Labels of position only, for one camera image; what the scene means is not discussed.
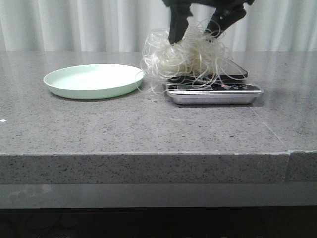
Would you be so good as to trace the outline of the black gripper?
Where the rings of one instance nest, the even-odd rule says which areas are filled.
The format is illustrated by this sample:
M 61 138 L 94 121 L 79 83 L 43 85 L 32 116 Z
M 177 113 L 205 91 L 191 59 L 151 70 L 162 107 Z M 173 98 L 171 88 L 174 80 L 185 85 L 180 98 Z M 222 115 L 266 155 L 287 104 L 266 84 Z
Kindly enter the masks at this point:
M 201 4 L 216 8 L 205 33 L 211 33 L 218 38 L 227 28 L 244 18 L 246 10 L 240 4 L 252 5 L 255 0 L 163 0 L 166 7 L 170 7 L 171 21 L 168 40 L 170 44 L 178 43 L 189 25 L 187 18 L 193 16 L 191 4 Z

